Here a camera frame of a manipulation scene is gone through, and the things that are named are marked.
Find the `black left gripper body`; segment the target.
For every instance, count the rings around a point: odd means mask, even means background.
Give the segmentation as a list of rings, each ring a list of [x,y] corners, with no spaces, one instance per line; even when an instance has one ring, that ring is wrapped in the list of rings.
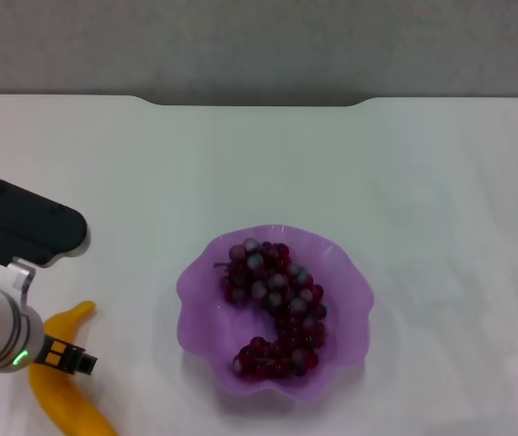
[[[35,363],[41,364],[60,372],[75,373],[80,361],[80,348],[70,342],[45,335],[40,352],[35,357]]]

